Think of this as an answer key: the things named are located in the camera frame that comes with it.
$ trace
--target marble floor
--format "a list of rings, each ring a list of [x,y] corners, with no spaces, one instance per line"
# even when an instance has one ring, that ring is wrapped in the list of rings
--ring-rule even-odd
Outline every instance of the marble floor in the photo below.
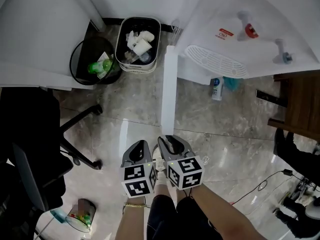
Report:
[[[119,27],[110,26],[101,34],[113,44]],[[150,74],[124,72],[111,85],[94,90],[55,91],[60,102],[61,124],[86,108],[101,104],[100,116],[89,115],[65,133],[65,137],[91,160],[101,159],[102,170],[86,165],[74,166],[65,178],[66,193],[62,209],[67,213],[78,198],[97,204],[93,240],[113,240],[122,216],[126,194],[119,177],[125,150],[138,140],[146,140],[152,150],[161,135],[160,109],[164,51],[170,33],[161,33],[157,68]],[[224,88],[222,101],[211,99],[211,86],[178,79],[174,134],[188,141],[193,151],[206,161],[205,184],[228,202],[234,202],[271,174],[291,169],[273,155],[275,129],[267,126],[268,118],[280,117],[278,107],[255,98],[256,89],[279,95],[280,86],[271,76],[243,80],[238,90]],[[310,152],[315,141],[295,135],[302,151]],[[268,180],[262,191],[254,191],[235,207],[244,213],[269,240],[294,239],[288,228],[278,221],[272,210],[284,193],[293,188],[295,178],[278,173]],[[146,199],[151,204],[152,197]],[[145,208],[145,220],[149,209]],[[39,230],[51,219],[45,213]],[[84,234],[56,220],[45,229],[47,240],[81,239]]]

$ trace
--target person's foot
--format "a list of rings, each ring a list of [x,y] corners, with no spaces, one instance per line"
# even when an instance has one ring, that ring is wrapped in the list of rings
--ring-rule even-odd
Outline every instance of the person's foot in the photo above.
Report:
[[[275,208],[272,213],[277,216],[277,213],[280,211],[280,208]]]
[[[159,171],[156,177],[156,185],[167,185],[167,175],[163,171]]]
[[[164,166],[164,161],[162,156],[161,156],[161,152],[160,149],[158,147],[158,145],[156,145],[154,147],[153,153],[152,153],[152,161],[155,163],[155,169],[158,172],[162,172],[166,169],[166,167]]]
[[[285,143],[285,134],[284,130],[277,128],[274,134],[274,148],[273,148],[273,154],[278,155],[279,146],[283,145]]]
[[[281,198],[281,200],[279,201],[279,205],[283,206],[285,199],[286,199],[286,198],[289,198],[290,194],[291,194],[291,193],[290,193],[289,191],[287,191],[287,192],[284,194],[284,196]]]
[[[287,143],[294,143],[294,133],[289,131],[285,137],[285,141]]]

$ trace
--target black mesh trash can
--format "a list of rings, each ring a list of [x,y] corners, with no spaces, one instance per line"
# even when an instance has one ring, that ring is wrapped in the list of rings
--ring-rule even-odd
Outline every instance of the black mesh trash can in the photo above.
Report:
[[[88,72],[88,65],[97,62],[103,53],[106,53],[109,59],[112,60],[112,65],[108,73],[100,79],[97,74]],[[114,53],[115,50],[112,44],[103,37],[94,36],[83,40],[71,54],[69,68],[72,77],[85,86],[114,83],[122,73]]]

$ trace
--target trash can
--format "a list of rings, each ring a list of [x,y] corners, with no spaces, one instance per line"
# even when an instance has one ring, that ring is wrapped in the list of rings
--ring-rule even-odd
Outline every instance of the trash can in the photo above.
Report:
[[[125,58],[125,52],[130,49],[127,46],[126,34],[130,31],[140,33],[141,31],[149,31],[154,35],[154,40],[150,43],[152,48],[149,50],[151,54],[151,60],[148,62],[142,62],[140,59],[136,60],[132,64],[123,63]],[[151,73],[157,67],[157,57],[160,44],[161,24],[155,18],[146,17],[129,17],[123,20],[117,43],[115,48],[115,57],[119,62],[120,67],[127,72],[132,73]]]
[[[72,207],[65,221],[74,229],[89,233],[96,210],[96,206],[91,201],[84,198],[78,199],[78,203]]]
[[[83,40],[71,54],[69,68],[72,77],[85,86],[114,83],[122,73],[114,53],[114,47],[104,37],[94,36]],[[96,63],[103,56],[112,60],[112,64],[107,74],[99,78],[98,74],[89,73],[88,66]]]

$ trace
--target chair base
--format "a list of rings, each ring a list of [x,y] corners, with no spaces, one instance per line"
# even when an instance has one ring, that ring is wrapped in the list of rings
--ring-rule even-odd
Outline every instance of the chair base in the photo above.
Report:
[[[99,104],[91,106],[60,127],[60,146],[68,152],[68,155],[73,158],[73,162],[77,166],[80,165],[80,162],[83,162],[92,169],[101,170],[103,164],[100,159],[92,162],[86,158],[81,152],[79,152],[79,150],[77,150],[69,141],[65,139],[64,133],[90,113],[94,113],[98,116],[101,115],[102,112],[103,109]]]

